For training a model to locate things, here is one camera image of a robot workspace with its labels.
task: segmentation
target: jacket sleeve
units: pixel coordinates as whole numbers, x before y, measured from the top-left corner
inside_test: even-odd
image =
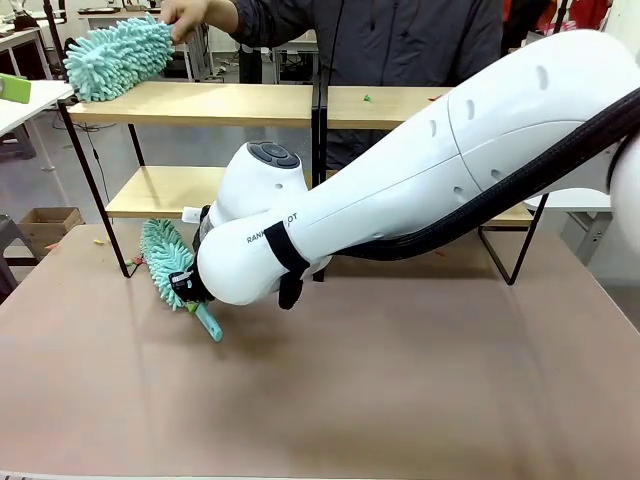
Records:
[[[231,35],[249,47],[277,47],[313,28],[314,0],[233,0],[238,29]]]
[[[500,0],[474,0],[453,69],[451,86],[464,82],[500,58],[502,42],[502,3]]]

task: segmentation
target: gray chair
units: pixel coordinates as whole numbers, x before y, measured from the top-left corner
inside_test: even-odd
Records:
[[[33,255],[31,258],[8,260],[4,258],[4,251],[15,240],[20,240]],[[31,247],[31,242],[20,232],[18,226],[7,215],[0,215],[0,294],[9,295],[18,286],[9,265],[34,265],[38,263],[38,255]]]

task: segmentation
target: finger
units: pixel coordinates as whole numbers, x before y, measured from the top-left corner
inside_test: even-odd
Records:
[[[160,21],[166,23],[167,25],[171,25],[178,19],[178,11],[176,7],[172,5],[162,6],[162,10],[160,11]]]
[[[194,29],[197,22],[189,15],[182,15],[177,22],[173,24],[171,30],[171,38],[175,43],[183,43],[185,37]]]

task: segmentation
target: green object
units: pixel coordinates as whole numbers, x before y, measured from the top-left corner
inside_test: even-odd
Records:
[[[84,102],[113,100],[158,75],[171,60],[171,27],[151,15],[90,30],[64,61],[69,83]]]
[[[160,290],[160,297],[175,311],[184,307],[195,313],[216,342],[222,340],[222,329],[205,303],[185,304],[171,288],[169,275],[186,271],[193,263],[193,254],[182,236],[166,219],[152,218],[142,226],[140,251],[147,261],[151,278]]]
[[[31,82],[23,78],[0,73],[0,98],[10,102],[29,103]]]

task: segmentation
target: teal handle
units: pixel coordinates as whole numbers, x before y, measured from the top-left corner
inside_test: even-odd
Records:
[[[220,328],[220,325],[218,325],[218,322],[216,322],[216,319],[213,318],[213,315],[211,315],[209,310],[207,310],[206,303],[198,304],[198,308],[196,308],[196,316],[207,332],[209,332],[209,335],[211,335],[216,342],[222,340],[222,329]]]

